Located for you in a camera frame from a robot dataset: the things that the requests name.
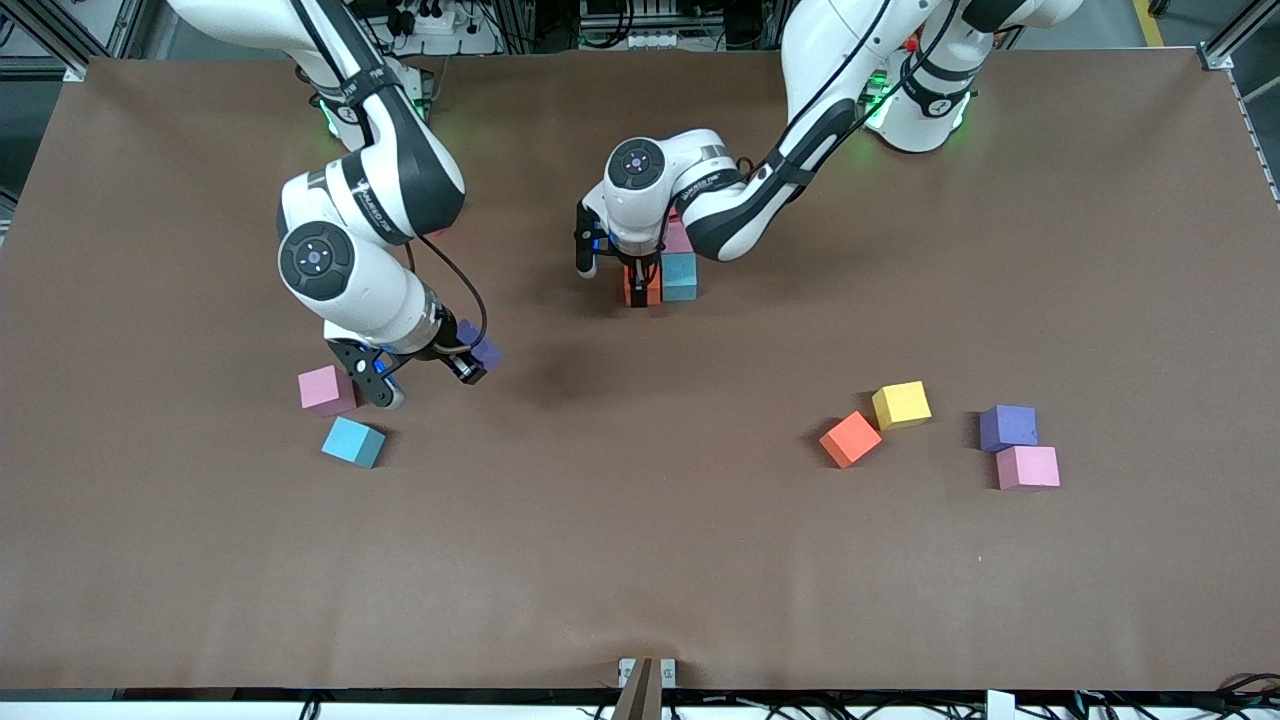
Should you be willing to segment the purple foam cube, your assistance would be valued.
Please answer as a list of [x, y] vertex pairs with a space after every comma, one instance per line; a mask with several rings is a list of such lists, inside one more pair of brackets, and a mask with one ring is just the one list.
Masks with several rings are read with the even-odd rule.
[[494, 345], [493, 338], [485, 334], [484, 338], [480, 337], [481, 332], [477, 325], [471, 323], [468, 319], [458, 319], [457, 323], [457, 337], [462, 345], [471, 346], [471, 355], [474, 359], [486, 370], [493, 372], [500, 364], [503, 356], [500, 350]]
[[997, 404], [979, 415], [979, 448], [997, 454], [1015, 446], [1038, 446], [1037, 413], [1033, 407]]

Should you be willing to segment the blue foam cube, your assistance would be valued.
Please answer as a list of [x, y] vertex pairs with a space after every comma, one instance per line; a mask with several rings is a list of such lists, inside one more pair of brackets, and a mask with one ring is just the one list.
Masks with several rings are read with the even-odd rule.
[[346, 416], [335, 416], [321, 451], [357, 468], [372, 469], [385, 442], [387, 436], [380, 430]]
[[664, 252], [660, 258], [662, 301], [664, 304], [689, 302], [698, 299], [698, 255], [695, 252]]

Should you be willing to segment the yellow foam cube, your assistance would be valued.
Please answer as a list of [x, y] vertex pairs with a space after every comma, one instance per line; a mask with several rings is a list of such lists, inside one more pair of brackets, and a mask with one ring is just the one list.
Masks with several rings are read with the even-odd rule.
[[922, 380], [883, 386], [873, 393], [872, 405], [881, 432], [918, 427], [932, 419]]

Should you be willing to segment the brown table cover sheet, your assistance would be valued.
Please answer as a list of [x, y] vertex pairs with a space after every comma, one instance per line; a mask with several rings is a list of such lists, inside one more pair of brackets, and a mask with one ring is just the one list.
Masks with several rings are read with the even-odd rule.
[[[993, 55], [960, 131], [856, 135], [690, 304], [573, 270], [635, 135], [763, 154], [772, 55], [453, 61], [439, 240], [503, 361], [416, 363], [374, 469], [276, 270], [337, 155], [288, 61], [64, 86], [0, 246], [0, 688], [1212, 689], [1280, 673], [1280, 208], [1192, 50]], [[883, 387], [932, 419], [881, 432]], [[1001, 491], [1033, 407], [1061, 486]], [[860, 411], [882, 443], [819, 446]]]

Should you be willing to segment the white power strip with plugs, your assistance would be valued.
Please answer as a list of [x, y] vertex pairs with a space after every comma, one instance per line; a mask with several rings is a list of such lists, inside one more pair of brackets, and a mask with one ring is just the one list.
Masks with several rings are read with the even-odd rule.
[[381, 35], [397, 56], [489, 55], [504, 41], [479, 0], [383, 0]]

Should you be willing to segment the silver metal bracket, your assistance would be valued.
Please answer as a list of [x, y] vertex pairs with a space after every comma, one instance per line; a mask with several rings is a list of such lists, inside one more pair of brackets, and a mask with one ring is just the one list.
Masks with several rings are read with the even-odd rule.
[[[626, 685], [632, 670], [635, 670], [639, 664], [640, 660], [635, 657], [623, 657], [617, 662], [617, 688], [622, 689]], [[675, 659], [657, 659], [652, 662], [652, 665], [653, 669], [660, 674], [660, 687], [663, 689], [675, 689], [678, 687], [678, 665]]]

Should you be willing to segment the aluminium frame profile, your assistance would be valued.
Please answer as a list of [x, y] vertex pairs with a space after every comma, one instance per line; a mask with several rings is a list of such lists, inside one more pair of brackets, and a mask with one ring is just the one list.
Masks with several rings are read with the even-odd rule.
[[148, 0], [0, 0], [0, 81], [81, 82], [128, 56]]
[[1196, 46], [1201, 67], [1204, 70], [1231, 69], [1231, 54], [1277, 12], [1280, 0], [1249, 0], [1221, 29]]

